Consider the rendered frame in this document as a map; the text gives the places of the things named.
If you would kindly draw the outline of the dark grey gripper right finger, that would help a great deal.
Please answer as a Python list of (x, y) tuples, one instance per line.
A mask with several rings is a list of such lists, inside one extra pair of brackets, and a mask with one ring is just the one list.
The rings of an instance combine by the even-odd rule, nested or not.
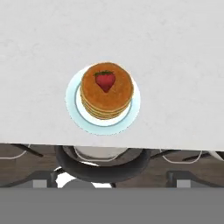
[(171, 188), (224, 188), (224, 185), (205, 181), (190, 171), (168, 171), (166, 173), (166, 186)]

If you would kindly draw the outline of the red strawberry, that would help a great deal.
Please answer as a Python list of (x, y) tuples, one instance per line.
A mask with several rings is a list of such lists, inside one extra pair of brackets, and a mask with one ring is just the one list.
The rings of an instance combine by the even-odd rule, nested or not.
[(94, 74), (96, 84), (107, 93), (115, 84), (116, 76), (112, 71), (104, 70)]

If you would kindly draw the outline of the black and white stool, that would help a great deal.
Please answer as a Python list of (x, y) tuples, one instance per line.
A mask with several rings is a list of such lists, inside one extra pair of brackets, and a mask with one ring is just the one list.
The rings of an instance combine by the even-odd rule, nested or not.
[(40, 157), (40, 158), (44, 156), (43, 154), (33, 150), (29, 144), (23, 145), (19, 143), (13, 143), (12, 146), (19, 148), (22, 151), (22, 153), (13, 157), (0, 157), (0, 160), (13, 160), (13, 159), (21, 158), (26, 153), (30, 153), (33, 156)]
[(132, 179), (147, 167), (151, 159), (151, 150), (142, 149), (141, 153), (128, 163), (114, 166), (92, 166), (69, 157), (62, 145), (56, 145), (54, 150), (57, 161), (65, 172), (77, 179), (101, 184), (115, 184)]
[(192, 165), (202, 158), (214, 158), (224, 162), (224, 151), (212, 150), (159, 150), (151, 159), (162, 158), (173, 165)]

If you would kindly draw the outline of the pale blue round plate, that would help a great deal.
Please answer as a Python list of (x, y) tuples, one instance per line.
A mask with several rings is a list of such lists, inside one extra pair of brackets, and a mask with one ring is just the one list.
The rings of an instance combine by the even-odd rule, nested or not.
[(132, 79), (134, 93), (129, 106), (116, 118), (100, 120), (90, 115), (81, 103), (81, 78), (89, 69), (82, 68), (70, 80), (65, 95), (65, 103), (71, 119), (83, 130), (98, 136), (109, 136), (126, 130), (137, 118), (141, 105), (139, 88)]

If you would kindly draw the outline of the brown pancake stack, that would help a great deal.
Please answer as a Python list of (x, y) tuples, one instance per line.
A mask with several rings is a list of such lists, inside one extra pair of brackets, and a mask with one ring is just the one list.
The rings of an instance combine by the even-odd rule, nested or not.
[[(104, 70), (115, 74), (115, 84), (107, 93), (96, 84), (94, 77), (95, 73)], [(133, 93), (134, 86), (129, 73), (112, 62), (91, 66), (80, 82), (82, 105), (91, 116), (100, 120), (118, 117), (129, 106)]]

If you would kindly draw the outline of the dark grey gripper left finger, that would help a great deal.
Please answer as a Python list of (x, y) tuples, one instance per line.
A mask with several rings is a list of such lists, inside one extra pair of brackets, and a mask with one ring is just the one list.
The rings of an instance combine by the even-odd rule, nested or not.
[(57, 174), (54, 171), (34, 171), (26, 178), (0, 185), (0, 188), (57, 188), (56, 178)]

